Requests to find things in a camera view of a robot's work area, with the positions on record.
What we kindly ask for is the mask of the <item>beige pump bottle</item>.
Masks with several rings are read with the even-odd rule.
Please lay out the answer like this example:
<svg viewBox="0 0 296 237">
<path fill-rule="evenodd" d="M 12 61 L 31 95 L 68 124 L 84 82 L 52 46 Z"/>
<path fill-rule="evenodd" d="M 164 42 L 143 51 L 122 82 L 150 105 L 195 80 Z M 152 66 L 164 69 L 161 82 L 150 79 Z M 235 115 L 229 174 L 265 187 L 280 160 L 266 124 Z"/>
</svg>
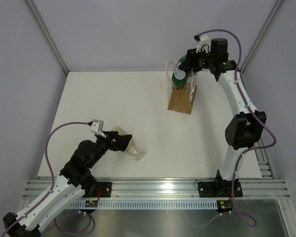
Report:
<svg viewBox="0 0 296 237">
<path fill-rule="evenodd" d="M 119 135 L 128 135 L 128 133 L 120 127 L 115 127 L 112 130 L 117 131 Z M 137 149 L 133 138 L 130 140 L 125 152 L 134 156 L 136 161 L 140 161 L 146 154 L 145 152 L 141 152 Z"/>
</svg>

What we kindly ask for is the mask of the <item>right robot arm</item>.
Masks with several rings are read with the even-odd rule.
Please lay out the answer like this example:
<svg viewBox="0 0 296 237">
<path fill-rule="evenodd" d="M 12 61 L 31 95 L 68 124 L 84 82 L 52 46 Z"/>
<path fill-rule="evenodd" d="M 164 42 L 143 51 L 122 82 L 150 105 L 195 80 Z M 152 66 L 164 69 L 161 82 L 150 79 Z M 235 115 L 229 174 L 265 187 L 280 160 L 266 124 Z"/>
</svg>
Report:
<svg viewBox="0 0 296 237">
<path fill-rule="evenodd" d="M 195 36 L 198 45 L 189 49 L 179 66 L 184 72 L 197 73 L 209 70 L 222 87 L 231 107 L 233 118 L 225 129 L 227 152 L 221 168 L 211 182 L 198 182 L 202 198 L 242 197 L 239 170 L 246 153 L 260 140 L 266 122 L 265 112 L 252 104 L 235 61 L 228 58 L 228 41 L 209 39 L 206 34 Z"/>
</svg>

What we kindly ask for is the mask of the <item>green bottle red cap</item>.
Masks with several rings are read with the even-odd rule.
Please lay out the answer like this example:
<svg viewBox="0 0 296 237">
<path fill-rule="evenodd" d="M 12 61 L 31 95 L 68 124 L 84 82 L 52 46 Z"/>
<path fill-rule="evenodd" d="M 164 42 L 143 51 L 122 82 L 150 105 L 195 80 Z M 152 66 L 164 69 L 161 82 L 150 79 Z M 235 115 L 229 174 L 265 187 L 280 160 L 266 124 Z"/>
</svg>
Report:
<svg viewBox="0 0 296 237">
<path fill-rule="evenodd" d="M 187 73 L 183 70 L 179 69 L 179 66 L 186 60 L 186 55 L 179 59 L 177 62 L 175 69 L 172 74 L 172 82 L 177 87 L 184 87 L 185 83 L 187 82 L 188 78 L 190 77 L 190 73 Z"/>
</svg>

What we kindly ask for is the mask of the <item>brown canvas bag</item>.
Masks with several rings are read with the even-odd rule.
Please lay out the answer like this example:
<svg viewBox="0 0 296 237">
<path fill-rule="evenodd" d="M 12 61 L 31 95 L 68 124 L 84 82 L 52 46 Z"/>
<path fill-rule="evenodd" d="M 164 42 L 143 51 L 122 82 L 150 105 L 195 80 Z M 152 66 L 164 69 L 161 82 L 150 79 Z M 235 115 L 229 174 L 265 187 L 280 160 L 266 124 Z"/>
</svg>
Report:
<svg viewBox="0 0 296 237">
<path fill-rule="evenodd" d="M 192 111 L 195 94 L 196 94 L 196 89 L 197 89 L 197 85 L 196 85 L 197 74 L 196 73 L 190 74 L 190 77 L 188 78 L 187 82 L 184 85 L 185 88 L 176 91 L 175 90 L 176 86 L 173 84 L 171 79 L 172 77 L 169 77 L 169 73 L 168 73 L 169 64 L 174 65 L 174 63 L 171 61 L 168 61 L 166 63 L 166 68 L 165 68 L 166 76 L 172 84 L 172 92 L 171 92 L 171 97 L 170 97 L 167 110 L 190 115 Z"/>
</svg>

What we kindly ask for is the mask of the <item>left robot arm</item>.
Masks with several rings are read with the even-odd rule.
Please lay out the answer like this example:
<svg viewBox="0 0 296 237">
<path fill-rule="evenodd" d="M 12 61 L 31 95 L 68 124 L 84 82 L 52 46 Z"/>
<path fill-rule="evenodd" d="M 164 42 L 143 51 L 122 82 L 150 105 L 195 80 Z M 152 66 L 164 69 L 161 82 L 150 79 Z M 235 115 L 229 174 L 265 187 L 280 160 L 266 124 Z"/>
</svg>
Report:
<svg viewBox="0 0 296 237">
<path fill-rule="evenodd" d="M 72 202 L 95 194 L 97 180 L 90 169 L 107 151 L 125 151 L 133 136 L 108 131 L 96 137 L 95 142 L 84 140 L 79 143 L 59 175 L 34 201 L 19 212 L 9 212 L 4 216 L 5 235 L 39 237 L 49 223 Z"/>
</svg>

